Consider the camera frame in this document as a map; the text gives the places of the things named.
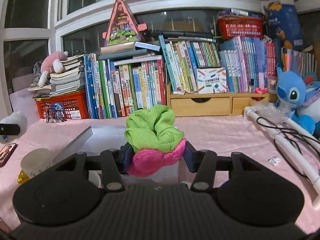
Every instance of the gray plush toy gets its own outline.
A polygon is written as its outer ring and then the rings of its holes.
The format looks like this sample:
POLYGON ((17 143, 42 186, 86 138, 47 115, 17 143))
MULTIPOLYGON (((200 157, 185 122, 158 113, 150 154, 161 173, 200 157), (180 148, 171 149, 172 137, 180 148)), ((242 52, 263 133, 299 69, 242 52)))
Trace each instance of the gray plush toy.
POLYGON ((33 67, 33 74, 35 75, 35 78, 30 85, 30 87, 37 87, 39 79, 41 77, 41 62, 37 62, 33 67))

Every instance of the white cup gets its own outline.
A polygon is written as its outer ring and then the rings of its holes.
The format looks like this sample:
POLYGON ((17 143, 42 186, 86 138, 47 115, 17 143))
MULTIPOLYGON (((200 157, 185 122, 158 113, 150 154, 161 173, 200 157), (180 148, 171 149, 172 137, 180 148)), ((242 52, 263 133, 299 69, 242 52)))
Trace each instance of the white cup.
POLYGON ((31 179, 52 166, 52 154, 44 148, 33 150, 23 157, 20 166, 31 179))

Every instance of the red crate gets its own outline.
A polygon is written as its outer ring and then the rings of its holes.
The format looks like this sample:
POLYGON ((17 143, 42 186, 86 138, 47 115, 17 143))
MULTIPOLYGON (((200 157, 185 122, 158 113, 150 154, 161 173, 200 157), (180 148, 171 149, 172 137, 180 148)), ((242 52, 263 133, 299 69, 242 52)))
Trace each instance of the red crate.
POLYGON ((65 118, 66 119, 72 119, 71 112, 73 110, 79 110, 81 119, 87 119, 89 118, 88 115, 88 108, 87 108, 87 98, 85 95, 85 90, 81 90, 75 93, 63 95, 63 96, 57 96, 57 97, 51 97, 51 98, 41 98, 36 99, 38 112, 40 115, 40 118, 45 118, 48 110, 48 105, 53 103, 61 103, 63 104, 64 110, 65 110, 65 118))
POLYGON ((222 17, 218 19, 218 28, 224 39, 236 36, 263 38, 263 19, 255 17, 222 17))

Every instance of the bookshelf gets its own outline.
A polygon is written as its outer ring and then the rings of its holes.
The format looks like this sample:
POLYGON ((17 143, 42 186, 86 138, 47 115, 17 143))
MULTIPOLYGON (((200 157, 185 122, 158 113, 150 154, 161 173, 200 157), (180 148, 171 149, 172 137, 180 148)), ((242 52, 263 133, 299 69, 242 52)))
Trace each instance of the bookshelf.
POLYGON ((259 102, 275 102, 273 94, 220 93, 174 95, 171 83, 167 85, 167 104, 176 116, 241 115, 246 106, 259 102))

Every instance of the toy bicycle model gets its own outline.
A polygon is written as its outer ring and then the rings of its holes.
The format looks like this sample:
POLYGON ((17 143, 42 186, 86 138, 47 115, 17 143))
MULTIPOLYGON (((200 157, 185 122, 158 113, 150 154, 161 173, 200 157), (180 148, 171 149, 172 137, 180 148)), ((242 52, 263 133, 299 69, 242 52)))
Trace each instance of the toy bicycle model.
POLYGON ((60 104, 60 103, 54 103, 54 104, 46 103, 46 105, 48 106, 47 115, 46 115, 47 123, 50 120, 52 120, 52 122, 54 122, 54 120, 56 120, 56 122, 66 121, 66 119, 64 118, 64 108, 63 108, 62 104, 60 104))

